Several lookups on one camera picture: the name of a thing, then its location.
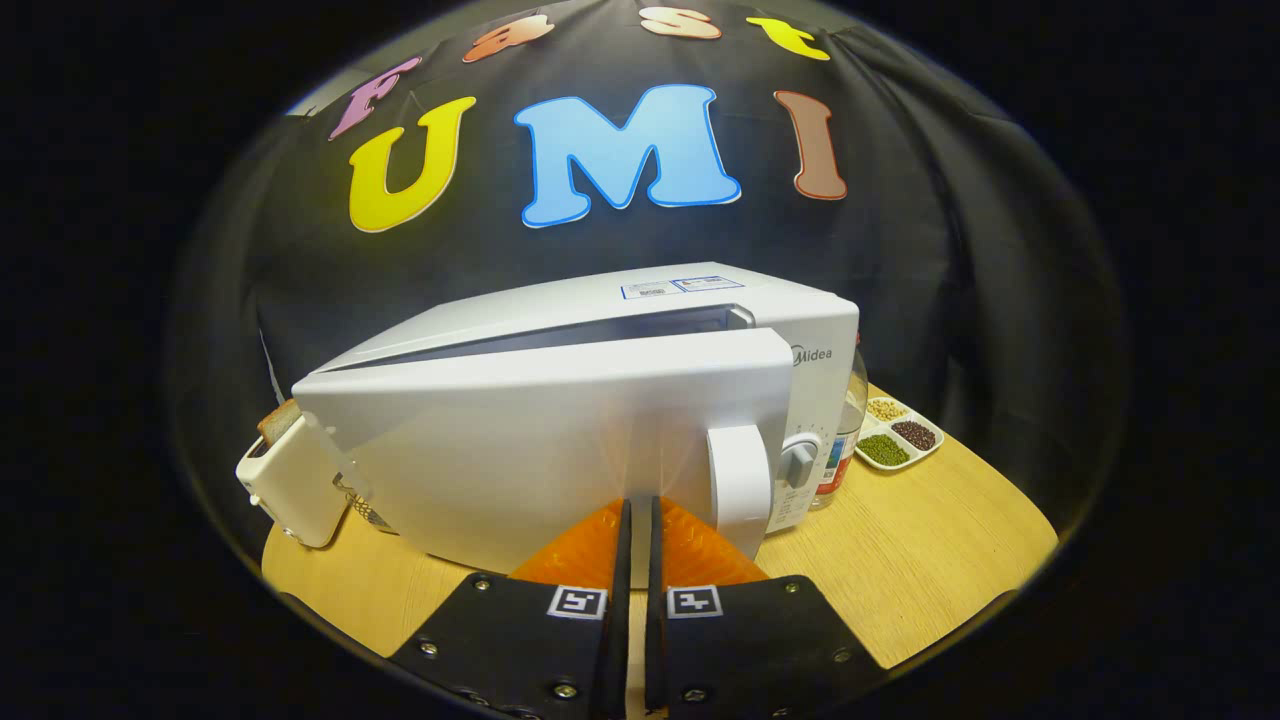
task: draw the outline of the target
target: black cloth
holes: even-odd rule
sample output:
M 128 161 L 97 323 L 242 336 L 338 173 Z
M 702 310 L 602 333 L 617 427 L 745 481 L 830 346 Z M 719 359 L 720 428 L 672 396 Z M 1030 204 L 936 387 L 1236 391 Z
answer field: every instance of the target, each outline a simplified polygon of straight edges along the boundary
M 1117 447 L 1129 395 L 1120 292 L 1082 199 L 1000 108 L 927 58 L 861 23 L 808 31 L 831 55 L 792 54 L 746 17 L 710 15 L 713 41 L 640 27 L 658 3 L 572 0 L 540 10 L 556 28 L 480 61 L 462 55 L 521 13 L 434 47 L 374 113 L 334 141 L 346 99 L 285 117 L 247 149 L 210 200 L 177 286 L 169 382 L 174 441 L 220 520 L 256 557 L 269 521 L 234 479 L 280 388 L 440 302 L 611 270 L 714 260 L 832 291 L 861 309 L 872 382 L 934 419 L 1009 477 L 1061 533 Z M 581 220 L 532 229 L 532 147 L 513 115 L 579 96 L 622 126 L 645 90 L 710 87 L 710 122 L 732 204 L 623 210 L 593 197 Z M 831 108 L 849 195 L 801 196 L 790 115 L 773 92 Z M 387 184 L 421 169 L 426 110 L 475 96 L 457 168 L 417 218 L 367 234 L 347 214 L 351 152 L 404 135 Z

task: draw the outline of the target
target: microwave door handle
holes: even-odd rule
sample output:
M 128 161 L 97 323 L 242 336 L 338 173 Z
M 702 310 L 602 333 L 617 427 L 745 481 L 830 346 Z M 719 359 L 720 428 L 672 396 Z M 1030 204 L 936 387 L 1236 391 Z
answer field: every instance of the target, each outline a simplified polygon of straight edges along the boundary
M 769 524 L 773 482 L 756 425 L 707 430 L 712 521 L 716 530 L 754 560 Z

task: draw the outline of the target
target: yellow letter u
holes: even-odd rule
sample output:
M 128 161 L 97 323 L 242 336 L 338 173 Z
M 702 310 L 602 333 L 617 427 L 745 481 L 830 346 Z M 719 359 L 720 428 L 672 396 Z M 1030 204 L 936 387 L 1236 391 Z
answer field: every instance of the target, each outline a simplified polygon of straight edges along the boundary
M 475 104 L 475 97 L 458 97 L 417 119 L 428 133 L 422 174 L 399 192 L 387 192 L 387 163 L 404 128 L 392 128 L 357 147 L 351 154 L 351 223 L 365 232 L 383 232 L 430 208 L 453 179 L 462 113 Z

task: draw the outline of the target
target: white tray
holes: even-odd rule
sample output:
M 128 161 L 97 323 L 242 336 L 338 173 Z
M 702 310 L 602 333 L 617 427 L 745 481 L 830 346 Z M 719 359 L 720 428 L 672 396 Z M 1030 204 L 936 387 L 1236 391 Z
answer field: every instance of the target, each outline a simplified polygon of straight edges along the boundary
M 920 415 L 915 410 L 911 410 L 905 402 L 897 398 L 890 398 L 890 400 L 893 400 L 895 405 L 897 405 L 902 410 L 906 410 L 906 415 L 902 415 L 901 418 L 886 423 L 879 418 L 877 418 L 876 415 L 872 415 L 870 410 L 868 410 L 867 414 L 863 415 L 863 429 L 858 433 L 858 442 L 861 442 L 864 438 L 869 438 L 872 436 L 888 436 L 888 438 L 892 439 L 895 445 L 902 448 L 902 452 L 906 452 L 906 462 L 902 462 L 900 465 L 881 465 L 879 462 L 868 457 L 867 454 L 863 452 L 860 447 L 858 447 L 856 445 L 854 446 L 854 452 L 856 452 L 858 456 L 863 459 L 863 462 L 867 462 L 868 465 L 878 470 L 901 470 L 908 465 L 919 462 L 920 460 L 924 460 L 925 457 L 932 455 L 934 450 L 942 447 L 942 443 L 946 442 L 947 438 L 946 433 L 942 432 L 942 428 L 931 423 L 928 418 Z M 908 420 L 919 423 L 924 425 L 924 428 L 928 429 L 931 433 L 933 433 L 933 437 L 937 438 L 937 442 L 933 443 L 933 447 L 928 450 L 919 450 L 914 445 L 906 442 L 906 438 L 897 434 L 893 430 L 893 428 L 890 427 L 893 423 L 905 423 Z

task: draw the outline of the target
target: bottle label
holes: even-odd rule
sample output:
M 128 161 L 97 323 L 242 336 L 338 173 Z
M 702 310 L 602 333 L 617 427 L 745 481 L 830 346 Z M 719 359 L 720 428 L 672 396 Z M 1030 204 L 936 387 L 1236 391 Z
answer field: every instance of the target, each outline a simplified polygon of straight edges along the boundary
M 852 432 L 836 436 L 831 446 L 831 456 L 827 457 L 827 468 L 822 471 L 822 480 L 818 482 L 818 495 L 836 492 L 845 479 L 849 461 L 854 457 L 854 446 L 858 443 L 858 433 Z

